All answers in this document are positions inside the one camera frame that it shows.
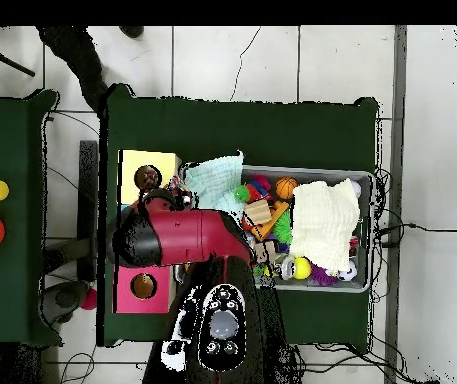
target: green table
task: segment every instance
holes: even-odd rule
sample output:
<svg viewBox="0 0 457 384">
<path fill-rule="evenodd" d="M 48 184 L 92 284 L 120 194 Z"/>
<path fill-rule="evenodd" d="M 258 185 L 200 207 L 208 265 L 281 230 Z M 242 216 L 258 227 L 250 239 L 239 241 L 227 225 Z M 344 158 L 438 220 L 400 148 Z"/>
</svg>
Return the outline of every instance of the green table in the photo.
<svg viewBox="0 0 457 384">
<path fill-rule="evenodd" d="M 133 98 L 124 85 L 111 87 L 102 122 L 99 228 L 116 216 L 117 158 L 121 149 L 174 152 L 183 162 L 232 155 L 247 165 L 374 172 L 377 102 L 219 103 L 182 98 Z M 105 269 L 99 339 L 153 341 L 163 337 L 166 315 L 112 313 L 113 266 Z M 289 343 L 367 344 L 369 291 L 360 294 L 279 291 Z"/>
<path fill-rule="evenodd" d="M 41 131 L 56 98 L 55 92 L 43 91 L 23 100 L 0 99 L 0 180 L 10 189 L 0 202 L 6 229 L 0 245 L 0 342 L 59 342 L 38 314 L 43 269 Z"/>
</svg>

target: mint green towel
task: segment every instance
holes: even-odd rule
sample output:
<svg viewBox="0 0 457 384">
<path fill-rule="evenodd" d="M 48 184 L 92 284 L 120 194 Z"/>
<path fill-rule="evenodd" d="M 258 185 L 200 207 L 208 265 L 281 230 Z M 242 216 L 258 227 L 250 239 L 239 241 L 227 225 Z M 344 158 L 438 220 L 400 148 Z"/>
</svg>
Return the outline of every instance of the mint green towel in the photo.
<svg viewBox="0 0 457 384">
<path fill-rule="evenodd" d="M 228 212 L 237 223 L 242 220 L 244 202 L 235 198 L 234 190 L 241 184 L 244 155 L 223 156 L 187 169 L 185 185 L 198 198 L 198 209 Z"/>
</svg>

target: yellow ball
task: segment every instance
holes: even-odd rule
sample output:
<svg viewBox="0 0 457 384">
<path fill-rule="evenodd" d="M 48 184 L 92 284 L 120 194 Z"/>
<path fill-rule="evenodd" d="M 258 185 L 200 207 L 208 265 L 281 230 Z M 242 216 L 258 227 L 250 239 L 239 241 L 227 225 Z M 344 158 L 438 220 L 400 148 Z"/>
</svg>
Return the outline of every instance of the yellow ball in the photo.
<svg viewBox="0 0 457 384">
<path fill-rule="evenodd" d="M 310 261 L 306 258 L 295 258 L 294 265 L 294 278 L 296 280 L 304 280 L 312 273 Z"/>
</svg>

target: cream towel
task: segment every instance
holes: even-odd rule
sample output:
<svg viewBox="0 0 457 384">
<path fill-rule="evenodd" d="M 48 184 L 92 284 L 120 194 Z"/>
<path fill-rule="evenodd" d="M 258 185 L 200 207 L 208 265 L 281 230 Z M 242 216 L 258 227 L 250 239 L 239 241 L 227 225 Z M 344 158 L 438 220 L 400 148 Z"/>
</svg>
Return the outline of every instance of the cream towel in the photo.
<svg viewBox="0 0 457 384">
<path fill-rule="evenodd" d="M 290 254 L 305 256 L 315 265 L 349 270 L 349 240 L 360 209 L 351 181 L 334 187 L 324 181 L 294 188 Z"/>
</svg>

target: plastic bin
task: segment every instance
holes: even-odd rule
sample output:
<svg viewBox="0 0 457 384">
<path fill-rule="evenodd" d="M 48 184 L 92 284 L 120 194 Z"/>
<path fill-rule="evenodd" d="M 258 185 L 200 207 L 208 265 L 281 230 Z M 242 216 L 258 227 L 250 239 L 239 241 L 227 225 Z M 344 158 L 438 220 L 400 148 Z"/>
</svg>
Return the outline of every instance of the plastic bin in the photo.
<svg viewBox="0 0 457 384">
<path fill-rule="evenodd" d="M 332 171 L 304 168 L 273 168 L 265 166 L 245 165 L 242 171 L 242 182 L 248 182 L 252 177 L 263 175 L 275 186 L 280 177 L 290 176 L 299 184 L 308 184 L 313 181 L 325 181 L 333 186 L 346 178 L 356 181 L 361 186 L 361 195 L 358 199 L 360 207 L 360 219 L 353 232 L 359 239 L 359 246 L 356 257 L 351 260 L 356 264 L 358 274 L 351 281 L 337 281 L 333 286 L 308 285 L 307 280 L 290 279 L 283 281 L 275 279 L 275 288 L 278 290 L 304 290 L 304 291 L 333 291 L 360 293 L 368 289 L 372 280 L 372 240 L 373 240 L 373 219 L 375 204 L 375 177 L 364 171 Z M 256 275 L 257 286 L 262 284 L 263 276 Z"/>
</svg>

